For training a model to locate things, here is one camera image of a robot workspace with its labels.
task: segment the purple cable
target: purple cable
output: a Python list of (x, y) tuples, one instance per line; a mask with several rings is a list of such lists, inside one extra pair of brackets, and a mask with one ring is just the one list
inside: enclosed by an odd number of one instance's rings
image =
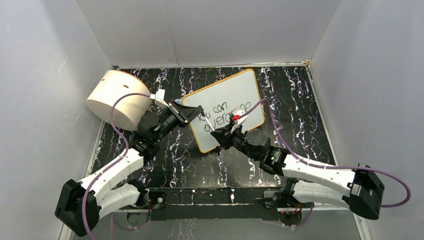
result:
[(310, 206), (309, 214), (307, 215), (306, 220), (304, 222), (302, 222), (302, 223), (299, 223), (298, 225), (295, 225), (296, 228), (302, 227), (303, 225), (305, 225), (309, 221), (309, 219), (311, 219), (311, 217), (312, 217), (312, 209), (314, 209), (314, 207), (315, 207), (315, 204), (312, 203), (312, 205)]
[[(147, 97), (147, 98), (150, 98), (150, 96), (149, 95), (147, 95), (147, 94), (143, 94), (143, 93), (129, 93), (129, 94), (126, 94), (126, 95), (124, 95), (124, 96), (122, 96), (122, 97), (120, 97), (116, 102), (115, 102), (115, 104), (112, 106), (112, 109), (110, 110), (110, 125), (112, 125), (112, 128), (113, 128), (113, 130), (116, 132), (116, 133), (118, 133), (118, 135), (123, 139), (123, 141), (124, 141), (124, 143), (125, 143), (125, 151), (123, 152), (123, 155), (122, 156), (120, 156), (119, 158), (118, 158), (118, 160), (116, 160), (116, 161), (114, 161), (111, 165), (109, 165), (108, 167), (106, 167), (104, 170), (103, 170), (103, 173), (105, 173), (107, 170), (109, 170), (109, 169), (111, 169), (113, 166), (115, 166), (117, 163), (119, 163), (126, 155), (127, 155), (127, 153), (128, 153), (128, 150), (130, 150), (130, 145), (128, 144), (128, 140), (125, 138), (125, 136), (124, 136), (124, 134), (123, 133), (121, 133), (118, 129), (117, 129), (117, 127), (115, 126), (115, 124), (114, 124), (114, 121), (113, 121), (113, 113), (114, 113), (114, 109), (115, 109), (115, 107), (117, 106), (117, 104), (122, 100), (122, 99), (124, 99), (124, 98), (126, 98), (126, 97), (129, 97), (129, 96), (134, 96), (134, 95), (139, 95), (139, 96), (144, 96), (144, 97)], [(86, 202), (87, 202), (87, 197), (88, 197), (88, 195), (89, 195), (89, 192), (90, 192), (90, 189), (92, 188), (92, 186), (94, 185), (94, 183), (100, 178), (100, 176), (101, 176), (102, 174), (101, 173), (99, 173), (99, 174), (97, 174), (97, 176), (90, 182), (90, 184), (88, 185), (88, 187), (87, 187), (87, 189), (85, 190), (85, 193), (84, 193), (84, 197), (82, 198), (82, 222), (84, 223), (84, 228), (85, 228), (85, 231), (87, 232), (87, 234), (88, 234), (88, 236), (92, 239), (92, 240), (95, 240), (95, 238), (94, 238), (94, 235), (93, 235), (93, 233), (92, 233), (92, 231), (90, 230), (90, 228), (89, 228), (89, 224), (88, 224), (88, 221), (87, 221), (87, 212), (86, 212)]]
[(110, 240), (114, 240), (114, 215), (110, 213)]
[[(276, 120), (273, 118), (273, 111), (271, 110), (271, 104), (270, 101), (266, 98), (261, 99), (260, 101), (258, 101), (251, 109), (249, 109), (245, 114), (241, 115), (240, 118), (248, 115), (249, 113), (251, 113), (257, 106), (259, 106), (259, 104), (261, 104), (262, 102), (266, 102), (268, 103), (268, 109), (269, 109), (269, 114), (271, 117), (271, 122), (272, 125), (274, 126), (274, 129), (278, 135), (278, 138), (280, 139), (280, 141), (284, 144), (284, 146), (287, 148), (287, 150), (290, 152), (291, 155), (293, 155), (293, 157), (295, 157), (296, 159), (298, 159), (301, 163), (308, 165), (308, 162), (303, 160), (302, 158), (300, 158), (290, 147), (289, 145), (286, 143), (286, 141), (284, 141), (283, 137), (281, 136), (280, 132), (278, 131), (277, 125), (276, 125)], [(324, 166), (322, 165), (317, 165), (317, 164), (313, 164), (313, 163), (309, 163), (309, 166), (314, 167), (314, 168), (319, 168), (319, 169), (323, 169)], [(386, 175), (389, 178), (392, 178), (394, 180), (396, 180), (397, 182), (399, 182), (406, 190), (406, 198), (398, 203), (393, 203), (393, 204), (382, 204), (381, 207), (382, 208), (394, 208), (394, 207), (399, 207), (402, 206), (404, 204), (406, 204), (410, 199), (411, 199), (411, 189), (409, 188), (409, 186), (400, 178), (398, 178), (397, 176), (383, 171), (383, 170), (379, 170), (379, 169), (375, 169), (375, 168), (370, 168), (370, 167), (360, 167), (360, 166), (327, 166), (326, 169), (339, 169), (339, 170), (360, 170), (360, 171), (371, 171), (371, 172), (376, 172), (376, 173), (380, 173), (383, 175)]]

